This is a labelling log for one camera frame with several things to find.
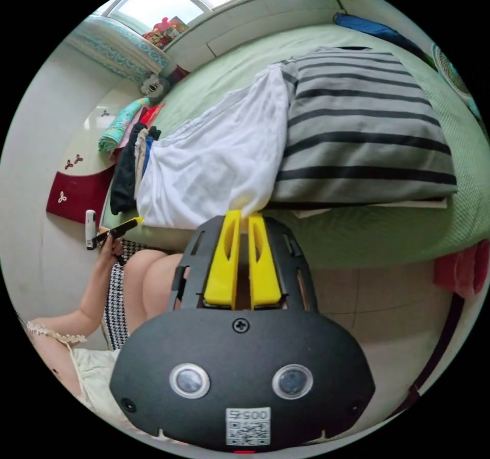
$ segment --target woman's leg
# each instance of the woman's leg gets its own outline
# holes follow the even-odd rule
[[[129,334],[148,320],[143,304],[143,280],[146,273],[154,263],[166,258],[168,255],[158,250],[141,250],[126,263],[122,295]]]
[[[143,281],[143,305],[147,319],[150,320],[168,310],[175,269],[181,258],[181,253],[169,255],[156,261],[146,272]]]

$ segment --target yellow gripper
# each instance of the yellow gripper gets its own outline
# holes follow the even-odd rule
[[[207,304],[235,309],[240,223],[240,211],[226,214],[204,292]],[[276,305],[281,300],[281,290],[261,214],[255,213],[248,218],[248,235],[251,309]]]

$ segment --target qr code sticker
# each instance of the qr code sticker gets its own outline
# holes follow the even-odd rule
[[[227,445],[247,447],[270,443],[270,408],[226,408]]]

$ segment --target white cloth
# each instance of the white cloth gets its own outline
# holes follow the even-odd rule
[[[44,325],[27,322],[26,330],[30,333],[47,335],[66,345],[70,352],[71,361],[78,376],[82,394],[77,396],[80,403],[94,412],[100,418],[123,430],[161,441],[182,442],[169,439],[160,432],[158,437],[150,436],[136,428],[119,408],[109,389],[112,371],[120,350],[89,350],[86,348],[71,348],[70,343],[86,342],[83,335],[60,335]]]
[[[271,65],[154,141],[136,196],[144,223],[193,230],[229,210],[247,217],[264,208],[284,153],[288,107],[281,68]]]

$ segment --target bed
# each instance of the bed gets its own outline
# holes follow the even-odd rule
[[[446,209],[354,207],[299,219],[267,211],[291,227],[309,263],[330,268],[385,267],[431,260],[490,236],[490,147],[476,119],[436,71],[411,53],[369,35],[317,25],[247,43],[206,64],[165,97],[154,126],[166,137],[184,121],[216,105],[223,95],[251,82],[267,65],[319,46],[366,46],[393,53],[431,102],[453,153],[459,192]],[[106,202],[101,224],[112,228],[136,212],[114,216]],[[183,250],[191,232],[140,226],[126,239]]]

